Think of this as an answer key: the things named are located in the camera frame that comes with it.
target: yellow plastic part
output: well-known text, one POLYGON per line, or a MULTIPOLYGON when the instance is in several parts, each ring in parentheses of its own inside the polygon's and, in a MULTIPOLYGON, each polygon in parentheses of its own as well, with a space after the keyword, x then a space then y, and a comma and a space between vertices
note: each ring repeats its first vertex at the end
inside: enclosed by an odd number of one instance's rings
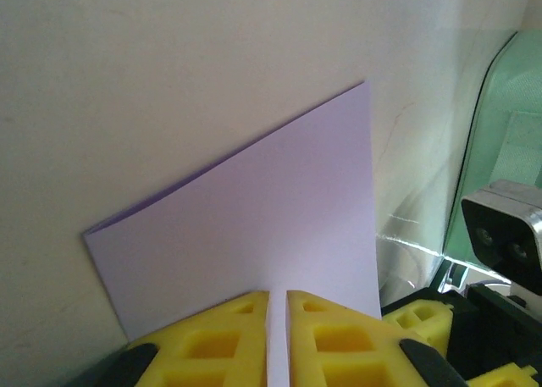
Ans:
POLYGON ((531 379, 536 370, 530 366, 520 368, 516 363, 507 364, 468 382, 469 387, 538 387, 531 379))
POLYGON ((288 291, 290 387, 426 387, 399 347, 424 340, 303 291, 288 291))
POLYGON ((159 350, 136 387, 264 387, 267 306, 252 292, 137 340, 159 350))
POLYGON ((385 315, 382 320, 419 334, 446 357, 453 312, 439 301, 417 300, 385 315))

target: green plastic panel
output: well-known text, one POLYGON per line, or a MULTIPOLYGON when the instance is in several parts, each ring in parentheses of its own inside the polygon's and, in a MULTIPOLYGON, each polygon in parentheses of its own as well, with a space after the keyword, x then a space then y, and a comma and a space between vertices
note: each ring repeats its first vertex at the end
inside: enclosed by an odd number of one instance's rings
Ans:
POLYGON ((540 30, 516 34, 489 69, 474 112, 445 255, 482 266, 470 245, 460 200, 499 179, 542 188, 540 30))

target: purple paper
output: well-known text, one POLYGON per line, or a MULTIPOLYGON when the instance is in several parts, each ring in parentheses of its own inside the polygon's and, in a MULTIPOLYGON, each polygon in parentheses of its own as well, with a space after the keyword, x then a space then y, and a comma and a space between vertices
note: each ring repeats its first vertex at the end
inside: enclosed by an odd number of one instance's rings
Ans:
POLYGON ((362 84, 85 233, 128 338, 270 290, 268 385, 284 387, 286 290, 378 317, 370 120, 362 84))

